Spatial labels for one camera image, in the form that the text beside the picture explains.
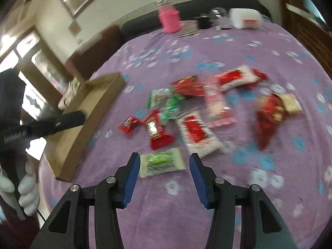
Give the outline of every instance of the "metal screw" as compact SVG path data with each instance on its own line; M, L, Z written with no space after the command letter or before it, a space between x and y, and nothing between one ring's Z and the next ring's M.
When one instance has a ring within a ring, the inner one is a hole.
M223 178L218 177L218 178L215 178L215 182L217 184L223 184L225 182L225 180Z
M70 191L72 191L72 192L76 192L79 188L80 188L79 185L74 184L74 185L72 185L72 186L70 187Z
M108 184L113 184L113 183L115 183L115 181L116 181L116 179L115 179L114 177L108 177L108 178L106 179L106 182L107 182Z
M253 189L253 191L256 191L256 192L258 192L258 191L260 191L260 186L259 185L257 185L257 184L253 184L252 186L251 186L251 189Z

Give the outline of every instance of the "cardboard box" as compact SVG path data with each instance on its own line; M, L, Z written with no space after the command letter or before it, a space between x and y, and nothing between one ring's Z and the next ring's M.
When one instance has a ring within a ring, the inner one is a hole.
M72 180L88 141L124 85L122 76L115 72L88 81L80 88L65 113L82 110L87 116L85 124L46 138L44 153L58 179Z

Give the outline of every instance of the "black cushion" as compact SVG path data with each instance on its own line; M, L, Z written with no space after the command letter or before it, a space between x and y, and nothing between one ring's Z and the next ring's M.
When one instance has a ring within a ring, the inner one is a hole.
M271 18L268 9L260 4L258 0L192 0L175 4L174 7L180 11L182 21L194 20L200 14L209 14L214 7L251 8ZM143 16L127 21L121 28L125 41L129 41L142 34L147 34L161 28L158 11L153 11Z

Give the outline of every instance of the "human hand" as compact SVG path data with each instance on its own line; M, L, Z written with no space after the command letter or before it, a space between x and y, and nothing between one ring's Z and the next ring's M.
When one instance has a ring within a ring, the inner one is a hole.
M34 165L29 160L25 164L25 172L26 175L23 177L18 187L18 191L21 194L19 205L24 208L26 215L31 216L37 211L40 196L36 183ZM14 184L0 172L0 195L11 207L14 207L14 205L10 194L14 193L14 191Z

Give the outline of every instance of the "pink bottle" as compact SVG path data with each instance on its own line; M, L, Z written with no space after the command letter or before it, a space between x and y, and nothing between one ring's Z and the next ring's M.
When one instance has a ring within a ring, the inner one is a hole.
M168 0L157 0L157 9L165 33L175 33L181 30L180 12Z

